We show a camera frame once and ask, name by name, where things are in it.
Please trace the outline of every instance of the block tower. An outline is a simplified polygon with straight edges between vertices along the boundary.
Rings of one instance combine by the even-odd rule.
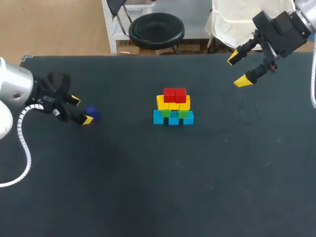
[[[154,110],[154,124],[191,125],[194,123],[193,111],[190,111],[190,96],[185,88],[165,88],[163,95],[157,96],[158,110]]]

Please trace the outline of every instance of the white cloth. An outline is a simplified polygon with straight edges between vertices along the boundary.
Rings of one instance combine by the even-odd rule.
[[[206,24],[210,36],[236,48],[253,38],[252,18],[265,11],[271,18],[295,10],[293,0],[212,0],[213,10]]]

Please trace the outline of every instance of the blue block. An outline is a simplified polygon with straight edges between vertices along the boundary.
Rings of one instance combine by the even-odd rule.
[[[160,110],[154,110],[154,124],[163,124],[163,117],[161,117]]]
[[[90,117],[93,117],[94,120],[98,120],[100,118],[100,114],[97,111],[97,108],[93,105],[85,108],[85,114]]]
[[[189,116],[183,119],[183,125],[192,125],[194,123],[193,111],[189,111]]]
[[[169,125],[179,125],[178,112],[171,111],[171,118],[169,118]]]

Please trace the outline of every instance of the dark blue block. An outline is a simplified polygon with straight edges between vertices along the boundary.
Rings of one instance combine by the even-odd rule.
[[[100,114],[94,105],[86,107],[85,114],[90,116],[90,117],[93,117],[94,120],[98,120],[100,118]]]
[[[154,110],[154,124],[163,124],[160,110]]]

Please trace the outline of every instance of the black table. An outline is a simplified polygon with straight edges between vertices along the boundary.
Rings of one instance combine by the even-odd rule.
[[[255,86],[234,80],[261,54],[35,57],[38,76],[72,76],[93,126],[32,112],[29,175],[0,189],[1,237],[314,237],[316,110],[310,53]],[[193,126],[153,125],[156,95],[185,87]],[[15,116],[21,110],[14,110]],[[24,170],[16,129],[0,141],[0,182]]]

